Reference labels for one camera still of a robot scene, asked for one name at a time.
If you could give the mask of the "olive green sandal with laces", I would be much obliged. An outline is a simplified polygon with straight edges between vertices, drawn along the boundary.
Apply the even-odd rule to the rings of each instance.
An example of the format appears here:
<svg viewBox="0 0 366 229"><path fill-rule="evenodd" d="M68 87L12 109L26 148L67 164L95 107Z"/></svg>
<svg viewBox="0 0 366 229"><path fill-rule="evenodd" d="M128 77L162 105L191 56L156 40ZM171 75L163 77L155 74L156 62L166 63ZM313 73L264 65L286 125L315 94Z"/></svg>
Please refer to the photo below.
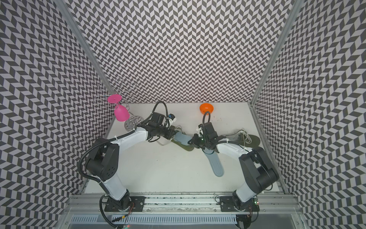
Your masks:
<svg viewBox="0 0 366 229"><path fill-rule="evenodd" d="M192 136L187 135L186 132L182 130L181 126L171 126L169 130L172 132L171 138L167 139L165 137L161 137L158 139L157 143L160 146L166 146L170 143L174 143L186 151L192 151L194 149L194 146L188 143L192 139Z"/></svg>

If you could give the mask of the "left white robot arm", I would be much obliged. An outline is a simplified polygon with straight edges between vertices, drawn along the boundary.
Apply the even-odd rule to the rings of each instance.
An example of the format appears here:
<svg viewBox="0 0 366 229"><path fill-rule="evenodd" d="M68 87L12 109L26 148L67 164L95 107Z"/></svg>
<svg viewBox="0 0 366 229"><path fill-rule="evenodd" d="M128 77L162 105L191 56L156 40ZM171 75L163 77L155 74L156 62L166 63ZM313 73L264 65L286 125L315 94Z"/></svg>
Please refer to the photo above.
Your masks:
<svg viewBox="0 0 366 229"><path fill-rule="evenodd" d="M124 135L111 139L99 138L77 163L77 171L87 179L96 181L107 195L107 204L117 211L129 210L130 193L117 174L123 151L156 137L172 139L176 134L173 114L164 116L153 112L145 121Z"/></svg>

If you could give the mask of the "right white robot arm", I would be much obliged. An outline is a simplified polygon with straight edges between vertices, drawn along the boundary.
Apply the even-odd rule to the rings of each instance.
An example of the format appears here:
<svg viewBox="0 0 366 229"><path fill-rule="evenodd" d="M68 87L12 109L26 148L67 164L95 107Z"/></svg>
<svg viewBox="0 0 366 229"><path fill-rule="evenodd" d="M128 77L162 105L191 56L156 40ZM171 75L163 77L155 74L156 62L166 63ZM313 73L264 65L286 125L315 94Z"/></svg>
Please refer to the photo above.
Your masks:
<svg viewBox="0 0 366 229"><path fill-rule="evenodd" d="M267 153L261 147L246 147L224 135L218 135L210 122L201 124L199 128L201 133L194 134L187 144L202 149L209 159L214 174L218 177L224 175L219 154L239 162L244 183L233 192L232 205L237 211L252 210L255 204L254 198L279 179L279 174Z"/></svg>

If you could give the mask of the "grey-blue insole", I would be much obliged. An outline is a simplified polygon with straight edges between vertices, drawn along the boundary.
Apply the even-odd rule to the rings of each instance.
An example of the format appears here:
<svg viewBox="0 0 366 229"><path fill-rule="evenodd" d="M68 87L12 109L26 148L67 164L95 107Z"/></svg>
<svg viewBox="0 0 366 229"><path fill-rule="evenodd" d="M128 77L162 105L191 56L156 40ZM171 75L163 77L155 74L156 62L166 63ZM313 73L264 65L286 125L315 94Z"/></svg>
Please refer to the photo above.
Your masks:
<svg viewBox="0 0 366 229"><path fill-rule="evenodd" d="M221 164L218 153L215 152L214 150L209 150L207 148L203 149L203 153L207 157L213 173L217 177L222 177L224 175L224 168Z"/></svg>
<svg viewBox="0 0 366 229"><path fill-rule="evenodd" d="M183 146L190 146L192 138L193 138L192 136L183 134L182 132L178 131L174 135L173 140Z"/></svg>

